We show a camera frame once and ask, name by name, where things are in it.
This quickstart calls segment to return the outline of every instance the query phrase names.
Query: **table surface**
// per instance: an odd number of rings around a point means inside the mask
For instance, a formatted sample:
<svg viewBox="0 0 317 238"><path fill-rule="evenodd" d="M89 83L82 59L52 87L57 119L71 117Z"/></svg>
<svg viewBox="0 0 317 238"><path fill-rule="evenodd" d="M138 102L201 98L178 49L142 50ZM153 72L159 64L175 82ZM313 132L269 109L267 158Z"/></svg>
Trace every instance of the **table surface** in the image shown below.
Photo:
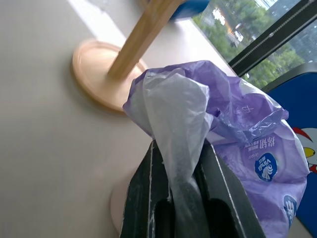
<svg viewBox="0 0 317 238"><path fill-rule="evenodd" d="M132 0L91 2L100 19L108 19L101 10L113 19L122 32L116 41L123 44L141 15L138 5ZM74 84L70 62L75 48L92 37L109 39L115 31L81 12L79 5L86 3L0 3L3 238L117 237L109 212L111 189L138 166L151 141L128 118L95 107ZM190 21L168 24L144 61L161 67L212 60L234 75L193 31Z"/></svg>

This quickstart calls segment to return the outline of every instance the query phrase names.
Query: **purple plastic bag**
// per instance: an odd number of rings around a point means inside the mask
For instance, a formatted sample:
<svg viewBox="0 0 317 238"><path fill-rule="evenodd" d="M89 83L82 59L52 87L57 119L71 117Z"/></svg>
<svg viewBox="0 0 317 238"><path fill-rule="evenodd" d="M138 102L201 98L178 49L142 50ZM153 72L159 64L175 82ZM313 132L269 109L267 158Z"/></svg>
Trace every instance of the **purple plastic bag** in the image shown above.
<svg viewBox="0 0 317 238"><path fill-rule="evenodd" d="M265 235L287 236L309 170L301 143L285 121L288 112L271 97L239 77L228 77L209 61L198 61L147 70L133 81L123 108L148 135L159 140L160 150L169 150L162 154L164 163L177 161L173 164L177 169L165 165L169 181L175 172L181 177L193 172L205 137L241 181ZM185 126L178 126L178 121ZM193 140L199 143L188 142L190 135L199 138ZM184 143L171 141L184 136L188 136ZM195 150L195 156L188 170L185 162L191 158L184 156L179 173L177 166L182 161L175 154L171 158L171 151L178 155L184 144L189 151ZM173 193L185 186L171 183ZM175 206L182 202L173 199ZM176 210L176 218L183 210ZM183 222L195 223L194 215L187 215Z"/></svg>

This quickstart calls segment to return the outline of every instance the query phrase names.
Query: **wooden pole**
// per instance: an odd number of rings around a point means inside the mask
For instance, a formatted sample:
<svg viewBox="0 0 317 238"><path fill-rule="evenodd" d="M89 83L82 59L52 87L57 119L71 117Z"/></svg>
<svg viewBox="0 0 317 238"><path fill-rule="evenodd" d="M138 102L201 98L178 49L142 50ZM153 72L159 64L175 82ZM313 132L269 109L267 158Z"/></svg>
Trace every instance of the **wooden pole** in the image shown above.
<svg viewBox="0 0 317 238"><path fill-rule="evenodd" d="M108 78L124 80L183 0L151 0L113 62Z"/></svg>

